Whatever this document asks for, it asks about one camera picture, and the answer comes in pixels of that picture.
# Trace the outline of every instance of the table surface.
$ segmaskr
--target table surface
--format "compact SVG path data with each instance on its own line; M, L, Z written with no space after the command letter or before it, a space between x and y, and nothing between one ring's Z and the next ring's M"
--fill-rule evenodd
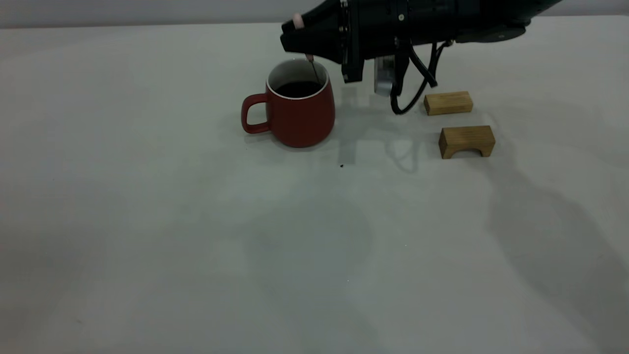
M0 31L1 352L626 352L629 17L447 49L458 115L322 60L337 122L304 150L240 126L280 31ZM493 155L441 160L468 125Z

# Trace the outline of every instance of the stirring stick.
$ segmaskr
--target stirring stick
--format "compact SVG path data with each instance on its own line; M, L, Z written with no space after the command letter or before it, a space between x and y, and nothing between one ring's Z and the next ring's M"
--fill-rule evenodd
M305 27L304 19L300 14L296 13L292 16L292 23L295 25L296 30L300 30ZM321 85L321 79L319 79L319 75L316 73L315 69L315 58L311 54L306 54L306 59L310 61L310 64L313 66L314 76L316 77L316 82Z

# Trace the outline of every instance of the wooden block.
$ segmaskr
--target wooden block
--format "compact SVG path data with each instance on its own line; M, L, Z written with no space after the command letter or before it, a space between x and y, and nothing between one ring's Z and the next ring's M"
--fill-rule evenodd
M496 145L496 138L488 125L478 127L457 127L441 129L439 149L443 159L450 159L461 150L478 150L483 157L489 157Z
M427 94L424 105L428 115L471 112L474 102L467 91Z

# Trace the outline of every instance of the mug rim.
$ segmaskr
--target mug rim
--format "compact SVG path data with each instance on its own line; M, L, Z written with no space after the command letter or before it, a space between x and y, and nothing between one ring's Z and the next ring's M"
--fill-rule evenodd
M277 64L273 69L271 69L271 73L273 73L273 70L277 69L278 67L286 64L286 63L290 63L290 62L307 62L307 63L311 63L309 60L306 59L301 59L301 58L293 58L293 59L289 59L289 60L285 60L279 64ZM318 94L320 94L321 92L323 92L323 90L328 87L328 84L330 83L330 74L328 73L328 71L325 69L325 66L321 65L319 62L315 62L312 61L312 63L314 65L316 65L317 67L323 69L323 72L325 72L325 83L321 86L321 89L313 94L311 94L310 96L306 96L306 97L286 97L283 96L279 93L277 93L270 85L269 80L271 79L271 73L269 73L269 76L267 76L267 88L277 97L280 98L284 98L285 100L291 100L291 101L300 101L300 100L307 100L308 98L312 98L317 96Z

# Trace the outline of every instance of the dark liquid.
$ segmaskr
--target dark liquid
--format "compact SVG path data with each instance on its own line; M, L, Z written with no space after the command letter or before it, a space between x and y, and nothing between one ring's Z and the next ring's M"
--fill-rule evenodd
M302 98L317 93L322 87L322 85L312 81L298 81L285 84L275 91L284 97Z

